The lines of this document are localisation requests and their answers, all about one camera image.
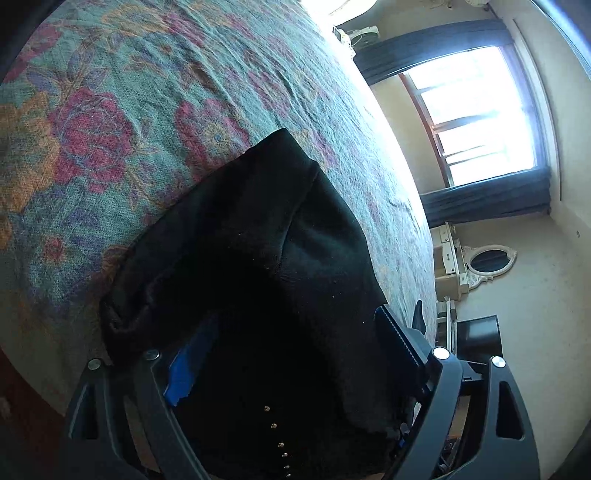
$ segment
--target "dark blue curtain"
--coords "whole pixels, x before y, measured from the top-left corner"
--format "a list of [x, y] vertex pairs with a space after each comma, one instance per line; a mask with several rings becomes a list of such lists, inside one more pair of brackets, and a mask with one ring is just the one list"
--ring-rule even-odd
[[354, 60], [373, 85], [429, 60], [482, 47], [513, 43], [502, 20], [474, 20], [410, 32], [360, 50]]
[[421, 195], [429, 228], [445, 222], [464, 223], [548, 212], [550, 209], [550, 168], [509, 173]]

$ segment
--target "bed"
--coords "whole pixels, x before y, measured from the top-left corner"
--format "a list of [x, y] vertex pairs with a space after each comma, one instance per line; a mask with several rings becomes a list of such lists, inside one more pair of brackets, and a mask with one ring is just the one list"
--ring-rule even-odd
[[286, 127], [434, 340], [431, 236], [398, 143], [331, 25], [297, 0], [66, 0], [0, 86], [0, 346], [63, 413], [106, 357], [98, 302], [184, 192]]

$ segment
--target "metal rivet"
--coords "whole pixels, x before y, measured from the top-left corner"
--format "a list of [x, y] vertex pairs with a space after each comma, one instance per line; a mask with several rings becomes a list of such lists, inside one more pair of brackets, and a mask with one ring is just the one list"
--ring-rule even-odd
[[88, 362], [88, 370], [98, 370], [101, 365], [100, 358], [93, 358], [90, 362]]
[[152, 360], [156, 360], [159, 356], [160, 356], [160, 352], [157, 351], [156, 349], [146, 350], [144, 353], [144, 359], [147, 360], [148, 362], [151, 362]]
[[437, 346], [433, 349], [433, 355], [439, 360], [447, 360], [449, 358], [449, 350], [442, 346]]
[[505, 365], [507, 364], [507, 362], [505, 362], [505, 359], [501, 356], [494, 356], [493, 358], [491, 358], [491, 362], [497, 368], [505, 368]]

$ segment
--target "cream wall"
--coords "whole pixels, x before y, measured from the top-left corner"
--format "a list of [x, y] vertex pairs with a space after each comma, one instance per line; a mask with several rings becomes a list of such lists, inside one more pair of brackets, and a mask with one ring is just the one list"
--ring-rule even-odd
[[418, 192], [445, 188], [429, 137], [402, 80], [390, 77], [371, 89], [396, 135]]
[[556, 129], [560, 184], [551, 215], [591, 265], [591, 82], [552, 23], [528, 0], [492, 0], [522, 35], [540, 73]]
[[429, 8], [427, 0], [378, 0], [363, 15], [346, 22], [345, 31], [377, 25], [380, 39], [396, 37], [423, 28], [453, 22], [493, 18], [492, 13], [481, 7], [472, 7], [464, 0], [452, 0], [453, 8], [445, 5]]
[[513, 268], [457, 304], [458, 318], [496, 314], [504, 357], [534, 428], [542, 478], [564, 461], [591, 417], [588, 270], [549, 216], [456, 225], [462, 245], [518, 251]]
[[473, 7], [464, 0], [452, 0], [452, 9], [445, 5], [427, 8], [425, 3], [418, 0], [402, 0], [394, 5], [394, 9], [385, 11], [376, 23], [382, 40], [448, 23], [494, 18], [491, 12], [482, 7]]

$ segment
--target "window pane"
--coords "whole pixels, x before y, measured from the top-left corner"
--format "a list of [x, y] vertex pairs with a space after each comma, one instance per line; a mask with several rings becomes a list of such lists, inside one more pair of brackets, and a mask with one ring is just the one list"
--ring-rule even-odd
[[[455, 185], [532, 168], [534, 141], [500, 48], [443, 57], [407, 72], [421, 94]], [[448, 128], [445, 122], [488, 118]]]
[[517, 171], [504, 153], [495, 153], [486, 157], [475, 158], [457, 165], [450, 165], [453, 183], [465, 185], [473, 181], [498, 177], [505, 173]]
[[451, 165], [452, 163], [469, 160], [470, 158], [481, 157], [483, 155], [490, 155], [492, 153], [498, 153], [500, 151], [500, 149], [495, 149], [491, 148], [488, 145], [483, 145], [482, 147], [471, 148], [470, 150], [466, 150], [465, 152], [456, 153], [451, 157], [446, 157], [446, 162]]
[[469, 148], [495, 144], [500, 144], [500, 148], [496, 148], [500, 150], [502, 142], [496, 135], [497, 123], [496, 118], [490, 118], [439, 133], [443, 153], [451, 155]]
[[428, 61], [408, 70], [407, 74], [418, 89], [473, 77], [478, 74], [478, 67], [473, 59], [474, 52], [475, 50], [465, 51]]
[[[498, 163], [495, 167], [491, 167], [495, 172], [498, 172], [494, 175], [497, 176], [512, 171], [526, 170], [532, 168], [535, 164], [530, 129], [527, 118], [521, 110], [442, 132], [439, 134], [439, 139], [445, 155], [453, 154], [446, 157], [446, 161], [450, 165], [480, 155], [502, 153], [506, 160]], [[483, 158], [492, 161], [493, 156]], [[504, 166], [505, 170], [499, 170], [501, 166]], [[451, 169], [452, 178], [456, 185], [463, 184], [458, 183], [459, 181], [463, 182], [463, 180], [456, 179], [454, 173], [454, 171], [459, 170]]]
[[434, 124], [521, 106], [511, 72], [499, 48], [479, 48], [433, 60], [409, 70], [418, 85], [440, 85], [423, 93]]

